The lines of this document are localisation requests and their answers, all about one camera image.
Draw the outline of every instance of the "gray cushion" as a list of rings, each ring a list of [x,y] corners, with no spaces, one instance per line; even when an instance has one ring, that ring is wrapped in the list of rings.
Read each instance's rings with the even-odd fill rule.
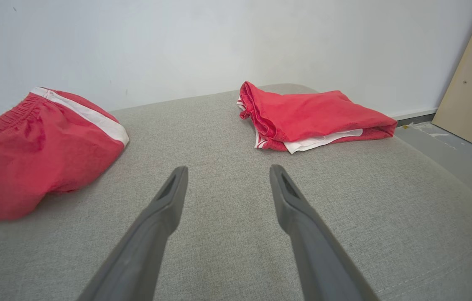
[[[267,91],[313,93],[295,84]],[[302,299],[268,168],[286,168],[382,300],[472,300],[472,193],[397,138],[254,149],[238,91],[113,112],[130,144],[84,189],[0,223],[0,299],[73,300],[175,166],[189,167],[157,300]]]

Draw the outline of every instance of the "striped trim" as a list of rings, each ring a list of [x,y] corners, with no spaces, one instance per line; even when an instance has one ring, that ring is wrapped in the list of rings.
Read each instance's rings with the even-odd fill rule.
[[[80,115],[83,119],[98,126],[98,128],[100,128],[112,139],[121,141],[124,146],[126,146],[130,141],[124,126],[121,126],[118,122],[114,122],[113,120],[107,118],[95,110],[87,108],[84,105],[81,105],[71,99],[62,97],[56,92],[45,88],[37,87],[33,89],[31,93],[44,97],[49,101],[58,103],[69,108],[70,110],[73,110],[74,113]]]

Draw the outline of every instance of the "red fabric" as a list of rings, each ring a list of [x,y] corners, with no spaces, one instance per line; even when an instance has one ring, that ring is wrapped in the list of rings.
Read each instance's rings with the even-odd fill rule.
[[[117,121],[87,99],[54,92]],[[73,110],[30,93],[0,116],[0,220],[27,215],[46,193],[91,183],[123,148]]]
[[[263,148],[287,151],[283,141],[299,141],[362,128],[360,137],[344,137],[332,143],[383,139],[394,135],[396,120],[352,103],[340,91],[280,95],[244,82],[240,98],[245,110],[240,118],[251,118]]]

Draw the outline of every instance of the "red shorts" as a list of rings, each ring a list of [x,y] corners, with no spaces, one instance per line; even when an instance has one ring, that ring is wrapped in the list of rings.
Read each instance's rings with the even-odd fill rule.
[[[0,116],[0,220],[27,215],[46,193],[91,183],[128,141],[115,117],[87,99],[35,88]]]

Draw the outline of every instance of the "baseboard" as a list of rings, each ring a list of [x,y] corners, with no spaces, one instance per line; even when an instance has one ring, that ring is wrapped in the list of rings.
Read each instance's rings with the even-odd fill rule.
[[[423,115],[434,114],[436,113],[437,109],[438,107],[425,110],[425,111],[408,111],[408,112],[402,112],[402,113],[392,114],[388,116],[391,118],[394,118],[395,120],[403,120],[403,119],[414,118],[414,117],[423,116]]]

